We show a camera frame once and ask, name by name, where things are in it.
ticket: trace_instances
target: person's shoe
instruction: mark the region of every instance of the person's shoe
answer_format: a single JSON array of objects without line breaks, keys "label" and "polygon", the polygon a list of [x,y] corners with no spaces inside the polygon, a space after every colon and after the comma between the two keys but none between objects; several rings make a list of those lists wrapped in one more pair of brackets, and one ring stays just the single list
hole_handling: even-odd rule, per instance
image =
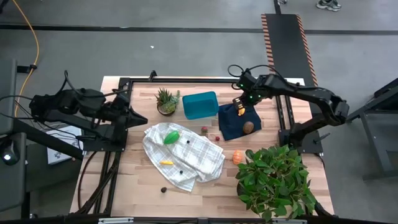
[{"label": "person's shoe", "polygon": [[325,0],[319,0],[317,4],[317,8],[319,9],[327,9],[329,11],[337,12],[341,9],[341,6],[338,7],[338,3],[335,4],[335,1],[337,3],[337,0],[330,0],[326,2]]}]

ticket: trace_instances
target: hazard stripe tape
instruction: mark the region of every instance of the hazard stripe tape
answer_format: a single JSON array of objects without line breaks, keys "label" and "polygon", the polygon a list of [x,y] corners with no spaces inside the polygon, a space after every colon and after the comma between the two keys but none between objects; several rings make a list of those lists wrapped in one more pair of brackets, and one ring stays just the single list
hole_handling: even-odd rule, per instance
[{"label": "hazard stripe tape", "polygon": [[269,66],[274,66],[274,56],[272,54],[272,47],[271,47],[271,40],[269,38],[269,31],[268,31],[268,24],[267,24],[267,17],[265,14],[261,14],[261,24],[262,24],[262,31],[264,31],[264,41],[266,43],[266,54]]},{"label": "hazard stripe tape", "polygon": [[313,65],[312,65],[312,59],[311,59],[311,55],[310,55],[310,49],[308,48],[308,44],[307,44],[307,38],[304,34],[304,28],[303,28],[303,23],[301,21],[301,18],[299,15],[296,15],[297,17],[297,23],[298,23],[298,27],[300,28],[300,32],[301,32],[301,38],[303,39],[303,43],[304,43],[304,50],[305,53],[307,54],[307,60],[308,60],[308,65],[310,67],[310,71],[311,71],[311,76],[312,76],[312,80],[313,80],[313,84],[315,86],[318,86],[318,80],[317,80],[317,76],[315,75],[315,71],[313,69]]}]

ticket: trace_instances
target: orange toy fruit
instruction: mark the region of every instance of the orange toy fruit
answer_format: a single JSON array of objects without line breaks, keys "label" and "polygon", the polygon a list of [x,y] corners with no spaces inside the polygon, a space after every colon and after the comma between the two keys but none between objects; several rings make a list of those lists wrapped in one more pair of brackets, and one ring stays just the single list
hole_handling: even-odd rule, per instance
[{"label": "orange toy fruit", "polygon": [[234,155],[232,156],[232,162],[235,165],[238,165],[243,160],[243,154],[240,150],[235,150]]}]

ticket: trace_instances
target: white paper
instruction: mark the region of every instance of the white paper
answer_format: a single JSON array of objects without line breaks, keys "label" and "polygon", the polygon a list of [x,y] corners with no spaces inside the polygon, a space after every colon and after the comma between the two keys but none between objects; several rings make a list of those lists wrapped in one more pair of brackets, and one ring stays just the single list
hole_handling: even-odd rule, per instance
[{"label": "white paper", "polygon": [[[51,131],[47,131],[47,134],[54,136],[56,138],[59,138],[60,140],[71,144],[72,146],[75,146],[77,148],[79,148],[78,144],[80,145],[80,149],[83,150],[83,143],[81,141],[78,141],[75,137],[76,136],[80,136],[81,135],[81,129],[80,128],[76,128],[74,126],[67,126],[64,128],[59,128],[59,130],[61,131],[65,131],[67,133],[71,133],[71,134],[67,134],[61,131],[57,131],[57,130],[51,130]],[[71,157],[65,154],[62,154],[61,152],[55,151],[49,147],[47,147],[47,161],[48,164],[53,165],[53,164],[57,164],[59,162],[65,161],[67,159],[70,159]]]}]

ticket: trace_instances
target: potted plant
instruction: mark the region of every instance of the potted plant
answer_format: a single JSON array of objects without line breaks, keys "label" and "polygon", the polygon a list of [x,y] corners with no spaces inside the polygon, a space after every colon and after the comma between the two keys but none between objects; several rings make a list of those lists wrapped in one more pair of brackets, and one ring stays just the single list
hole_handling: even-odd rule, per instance
[{"label": "potted plant", "polygon": [[165,88],[159,88],[158,95],[155,97],[157,100],[157,111],[164,116],[171,116],[174,114],[180,101],[180,90],[173,96],[173,94]]},{"label": "potted plant", "polygon": [[[303,215],[301,203],[312,213],[316,200],[297,150],[282,146],[262,148],[253,153],[248,149],[246,156],[250,160],[238,164],[235,178],[239,180],[239,198],[247,210],[251,209],[266,222],[271,220],[272,213],[276,217],[287,215],[289,219]],[[291,206],[290,214],[286,206]]]}]

